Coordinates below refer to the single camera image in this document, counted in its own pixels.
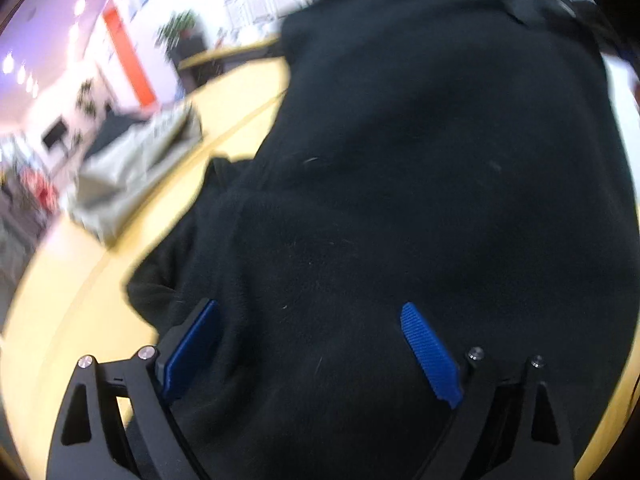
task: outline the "television screen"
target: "television screen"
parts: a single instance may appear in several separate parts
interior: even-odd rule
[[[68,127],[66,126],[65,121],[59,119],[51,129],[42,137],[42,143],[50,150],[56,142],[59,142],[60,139],[66,134],[68,131]]]

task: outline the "wooden table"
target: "wooden table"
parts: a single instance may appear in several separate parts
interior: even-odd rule
[[[32,480],[45,477],[54,423],[78,358],[90,353],[101,362],[125,359],[156,341],[154,330],[127,304],[125,283],[191,205],[209,158],[255,153],[287,82],[283,60],[262,60],[194,92],[189,99],[202,117],[202,145],[146,200],[111,250],[66,218],[47,235],[12,304],[0,358],[4,406]],[[639,335],[636,329],[636,342]],[[618,438],[638,375],[640,344],[634,344],[607,412],[575,469],[577,480],[591,475]]]
[[[187,68],[192,68],[194,66],[198,66],[204,63],[208,63],[210,61],[219,59],[225,59],[227,57],[236,56],[238,54],[245,54],[247,52],[251,52],[252,50],[260,50],[263,48],[268,48],[280,39],[280,37],[276,34],[272,36],[268,36],[263,40],[256,41],[255,43],[250,43],[247,45],[240,46],[222,46],[219,48],[212,48],[210,50],[206,50],[195,56],[188,57],[187,59],[183,59],[178,65],[178,70],[184,70]]]

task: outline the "metal screw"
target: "metal screw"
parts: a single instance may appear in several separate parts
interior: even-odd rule
[[[531,366],[535,368],[542,368],[545,365],[545,360],[542,355],[534,355],[531,358]]]
[[[152,346],[143,346],[140,350],[138,350],[138,357],[143,361],[151,359],[154,355],[156,355],[156,349]]]
[[[78,359],[78,366],[81,368],[88,368],[94,363],[94,358],[90,355],[83,355]]]
[[[484,359],[484,350],[482,350],[479,346],[474,346],[471,350],[469,350],[467,355],[473,361],[481,361],[482,359]]]

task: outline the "red stripe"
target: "red stripe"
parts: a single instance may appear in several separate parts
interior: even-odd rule
[[[107,6],[104,8],[102,17],[104,18],[104,23],[107,25],[111,41],[113,41],[115,53],[133,87],[140,106],[148,107],[157,104],[158,98],[156,98],[156,94],[146,78],[145,71],[142,69],[142,65],[140,65],[138,55],[127,34],[127,29],[124,23],[122,23],[118,9],[112,0],[109,0]]]

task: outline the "gray fabric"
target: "gray fabric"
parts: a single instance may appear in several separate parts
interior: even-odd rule
[[[110,246],[149,192],[201,139],[200,119],[190,105],[164,110],[89,158],[63,208]]]

